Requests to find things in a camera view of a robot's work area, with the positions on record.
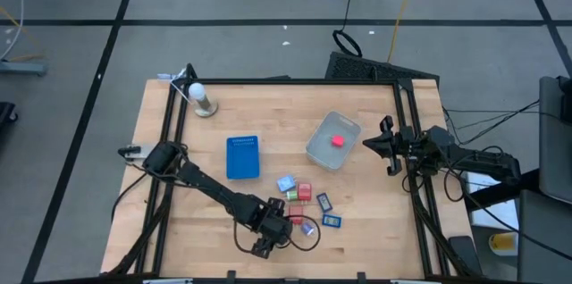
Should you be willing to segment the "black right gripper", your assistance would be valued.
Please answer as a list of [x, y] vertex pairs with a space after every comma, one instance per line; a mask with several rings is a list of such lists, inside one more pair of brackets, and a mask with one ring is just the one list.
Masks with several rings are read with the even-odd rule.
[[401, 155], [407, 158], [410, 153], [410, 146], [415, 141], [415, 133], [411, 126], [401, 127], [400, 131], [396, 133], [392, 131], [393, 126], [392, 117], [386, 115], [380, 123], [382, 135], [363, 141], [364, 146], [380, 154], [382, 158], [390, 160], [387, 168], [390, 176], [395, 176], [402, 171], [402, 164], [397, 156]]

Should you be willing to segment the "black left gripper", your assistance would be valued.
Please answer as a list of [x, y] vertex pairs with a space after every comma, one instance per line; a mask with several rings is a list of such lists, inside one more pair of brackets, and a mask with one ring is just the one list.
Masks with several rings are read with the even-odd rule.
[[274, 197], [257, 206], [251, 229], [260, 237], [251, 248], [252, 255], [268, 258], [276, 246], [283, 247], [290, 240], [293, 224], [284, 217], [284, 207], [285, 202]]

